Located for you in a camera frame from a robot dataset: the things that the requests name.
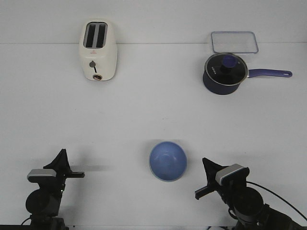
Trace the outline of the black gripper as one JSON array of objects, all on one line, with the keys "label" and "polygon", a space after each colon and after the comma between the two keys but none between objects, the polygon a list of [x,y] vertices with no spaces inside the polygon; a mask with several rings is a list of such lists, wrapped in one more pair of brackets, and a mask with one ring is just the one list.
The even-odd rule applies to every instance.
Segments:
[{"label": "black gripper", "polygon": [[84,178],[85,172],[73,172],[72,170],[56,171],[52,168],[70,168],[67,151],[61,149],[55,159],[43,167],[40,187],[45,189],[65,189],[67,178]]},{"label": "black gripper", "polygon": [[215,179],[217,172],[226,168],[226,166],[219,165],[208,158],[203,158],[202,163],[206,172],[207,185],[195,191],[195,198],[199,200],[201,197],[216,191],[221,197],[222,201],[227,204],[227,185],[221,184]]}]

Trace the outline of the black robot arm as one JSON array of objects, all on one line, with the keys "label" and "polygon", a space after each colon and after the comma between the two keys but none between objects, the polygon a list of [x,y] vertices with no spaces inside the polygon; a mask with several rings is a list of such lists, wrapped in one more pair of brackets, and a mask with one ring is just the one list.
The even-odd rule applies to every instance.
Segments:
[{"label": "black robot arm", "polygon": [[26,199],[25,207],[30,213],[32,230],[68,230],[64,219],[59,218],[59,208],[68,178],[83,178],[84,172],[71,170],[67,151],[61,149],[55,159],[42,169],[32,169],[27,180],[38,184]]},{"label": "black robot arm", "polygon": [[219,165],[208,158],[202,163],[207,185],[195,191],[195,198],[216,191],[228,205],[229,215],[237,220],[234,230],[305,230],[288,215],[265,204],[261,194],[248,187],[248,167],[239,164]]}]

